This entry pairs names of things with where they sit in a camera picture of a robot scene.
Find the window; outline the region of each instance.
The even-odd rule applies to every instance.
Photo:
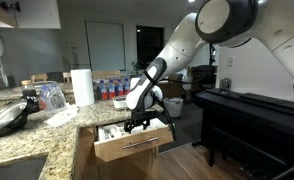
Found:
[[[123,25],[86,21],[91,68],[126,70]]]
[[[140,69],[145,69],[163,49],[164,28],[137,26],[137,57]]]

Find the kitchen sink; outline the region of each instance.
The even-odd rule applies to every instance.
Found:
[[[37,180],[46,159],[47,155],[0,166],[0,180]]]

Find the cardboard box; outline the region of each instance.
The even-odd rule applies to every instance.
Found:
[[[183,95],[183,84],[179,82],[173,82],[170,80],[181,81],[182,75],[172,74],[168,77],[168,82],[160,82],[157,86],[162,90],[164,98],[166,97],[179,97]]]

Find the pan lid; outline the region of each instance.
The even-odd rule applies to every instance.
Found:
[[[0,129],[15,120],[24,111],[26,106],[27,101],[25,99],[18,99],[0,108]]]

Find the paper towel roll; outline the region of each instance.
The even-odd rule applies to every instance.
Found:
[[[77,106],[87,106],[95,102],[90,69],[71,70],[75,102]]]

